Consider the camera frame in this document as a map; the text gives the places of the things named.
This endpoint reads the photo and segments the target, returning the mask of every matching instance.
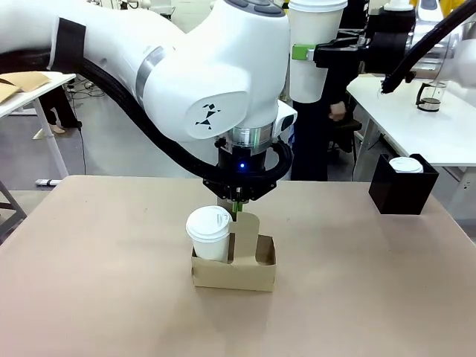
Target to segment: white cup lid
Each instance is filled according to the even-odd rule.
[[[207,206],[189,215],[186,229],[189,236],[199,242],[216,242],[229,233],[232,218],[220,206]]]
[[[329,13],[342,10],[347,6],[347,0],[291,0],[289,8],[307,13]]]
[[[422,173],[423,166],[415,158],[392,158],[390,165],[397,173]]]

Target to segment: brown tabletop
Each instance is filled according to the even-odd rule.
[[[69,177],[0,247],[0,356],[476,354],[476,252],[440,204],[381,216],[367,184],[282,182],[245,206],[273,293],[195,288],[200,180]]]

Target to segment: black hose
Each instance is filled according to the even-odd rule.
[[[407,73],[423,56],[474,13],[476,13],[476,0],[466,0],[466,2],[438,23],[409,50],[393,73],[384,80],[382,93],[386,94],[394,91],[403,81]]]
[[[17,51],[16,53],[2,54],[0,55],[0,72],[30,71],[32,68],[28,65],[26,58],[34,59],[33,67],[35,70],[44,71],[49,63],[50,51]],[[212,182],[226,183],[230,186],[255,186],[276,182],[285,176],[291,167],[291,149],[282,141],[278,141],[271,146],[279,156],[278,164],[264,173],[229,172],[203,162],[190,154],[178,143],[163,135],[149,119],[135,98],[112,75],[87,59],[83,59],[83,65],[79,74],[94,82],[108,94],[151,142],[174,160],[174,162],[198,177]]]

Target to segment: black strap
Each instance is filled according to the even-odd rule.
[[[59,19],[53,71],[77,73],[83,65],[86,26]]]

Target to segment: cardboard handle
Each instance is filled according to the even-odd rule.
[[[260,220],[254,214],[237,213],[237,221],[231,223],[231,232],[235,233],[234,259],[232,265],[257,266],[256,249]]]

